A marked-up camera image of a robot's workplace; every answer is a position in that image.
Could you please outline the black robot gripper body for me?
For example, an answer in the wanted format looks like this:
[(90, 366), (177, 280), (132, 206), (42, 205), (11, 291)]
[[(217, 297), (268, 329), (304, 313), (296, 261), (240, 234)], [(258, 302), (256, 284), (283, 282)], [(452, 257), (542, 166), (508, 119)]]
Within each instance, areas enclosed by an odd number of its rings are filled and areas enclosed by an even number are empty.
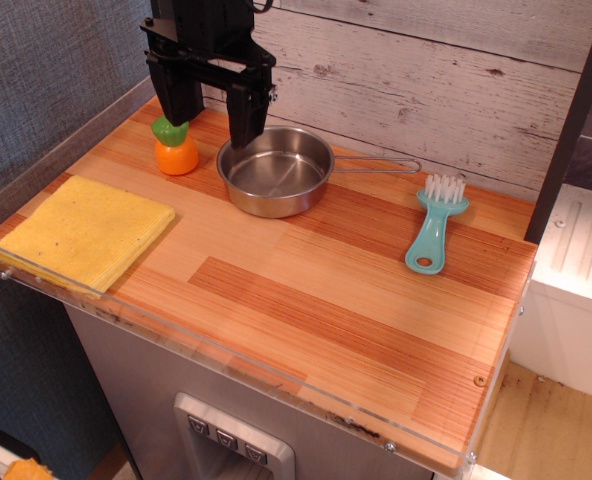
[(271, 102), (276, 60), (252, 33), (255, 17), (272, 7), (271, 1), (159, 1), (160, 17), (141, 23), (147, 53), (186, 62), (201, 86), (271, 85)]

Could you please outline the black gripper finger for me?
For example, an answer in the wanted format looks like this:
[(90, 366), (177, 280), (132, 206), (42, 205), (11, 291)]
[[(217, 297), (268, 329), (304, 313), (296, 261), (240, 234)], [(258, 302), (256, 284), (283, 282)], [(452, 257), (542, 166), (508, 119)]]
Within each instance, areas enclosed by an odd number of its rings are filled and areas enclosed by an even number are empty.
[(202, 86), (189, 65), (146, 54), (150, 77), (166, 119), (175, 127), (191, 122), (204, 110)]
[(227, 112), (231, 145), (246, 147), (265, 128), (271, 85), (248, 86), (234, 83), (227, 88)]

